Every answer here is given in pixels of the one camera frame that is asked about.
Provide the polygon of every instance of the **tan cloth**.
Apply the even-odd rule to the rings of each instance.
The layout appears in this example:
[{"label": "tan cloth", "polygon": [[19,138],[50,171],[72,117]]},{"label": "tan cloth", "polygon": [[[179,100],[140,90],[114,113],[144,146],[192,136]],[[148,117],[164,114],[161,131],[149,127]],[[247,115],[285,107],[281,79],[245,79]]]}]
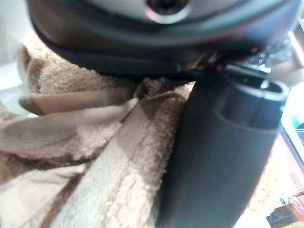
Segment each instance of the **tan cloth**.
[{"label": "tan cloth", "polygon": [[29,171],[0,186],[1,227],[39,227],[57,194],[84,170],[85,165]]},{"label": "tan cloth", "polygon": [[[45,203],[40,216],[27,215],[24,220],[31,221],[30,227],[154,227],[154,198],[193,84],[145,79],[136,85],[101,76],[63,60],[36,39],[25,43],[19,72],[30,93],[20,104],[43,116],[22,119],[0,109],[0,114],[4,113],[0,122],[0,160],[5,154],[25,166],[10,180],[33,169],[26,166],[29,161],[50,165],[47,171],[40,168],[41,175],[57,171],[56,166],[68,169],[83,163],[88,167],[82,178],[73,182],[77,175],[69,176],[70,181],[57,188],[58,195],[48,197],[50,203]],[[259,193],[276,187],[265,185],[277,178],[275,170],[269,160],[263,174],[267,181],[258,185],[248,212],[272,211],[272,201],[264,200]],[[54,178],[50,175],[40,184],[47,186]],[[18,186],[19,177],[7,184]],[[18,189],[17,198],[27,199],[26,188]],[[6,193],[7,198],[16,197],[11,192]],[[44,187],[41,192],[48,194]],[[29,206],[28,201],[23,202],[24,207]],[[10,218],[6,213],[0,208],[0,221]],[[24,226],[18,223],[1,227]]]},{"label": "tan cloth", "polygon": [[[18,118],[22,119],[15,114],[9,113],[0,103],[0,125],[5,121]],[[30,167],[20,161],[17,156],[3,153],[0,149],[0,185],[29,170]]]}]

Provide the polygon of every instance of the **dark gray plastic handle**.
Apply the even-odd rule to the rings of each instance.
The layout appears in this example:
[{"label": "dark gray plastic handle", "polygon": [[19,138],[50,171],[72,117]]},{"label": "dark gray plastic handle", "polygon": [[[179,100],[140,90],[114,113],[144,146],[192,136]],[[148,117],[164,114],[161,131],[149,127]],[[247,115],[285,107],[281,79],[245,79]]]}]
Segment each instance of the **dark gray plastic handle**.
[{"label": "dark gray plastic handle", "polygon": [[187,103],[161,187],[158,228],[232,228],[266,164],[288,89],[209,72]]}]

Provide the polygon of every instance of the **brown towel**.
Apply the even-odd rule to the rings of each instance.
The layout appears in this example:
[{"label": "brown towel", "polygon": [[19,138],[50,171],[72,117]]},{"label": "brown towel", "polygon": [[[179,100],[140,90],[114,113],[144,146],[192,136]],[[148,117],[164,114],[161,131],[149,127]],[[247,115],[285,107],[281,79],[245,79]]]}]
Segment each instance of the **brown towel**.
[{"label": "brown towel", "polygon": [[[193,83],[145,79],[137,85],[101,76],[60,58],[37,39],[24,44],[19,72],[30,92],[20,104],[40,117],[10,120],[6,113],[0,151],[24,164],[30,160],[53,166],[42,173],[75,163],[87,166],[82,178],[73,181],[72,175],[58,188],[40,216],[26,217],[31,221],[27,227],[154,227],[156,193]],[[275,170],[269,160],[263,176],[269,178],[270,172],[277,178]],[[274,187],[264,183],[256,192]],[[18,185],[19,178],[7,184]],[[27,194],[21,189],[20,199]],[[270,213],[272,198],[261,200],[255,194],[247,212],[258,208],[265,209],[263,215]],[[5,216],[0,209],[0,221]]]},{"label": "brown towel", "polygon": [[0,224],[5,227],[40,227],[57,194],[85,165],[29,171],[0,186]]},{"label": "brown towel", "polygon": [[[16,114],[9,113],[0,102],[0,125],[5,121],[22,119]],[[0,185],[30,170],[18,157],[1,152],[0,147]]]}]

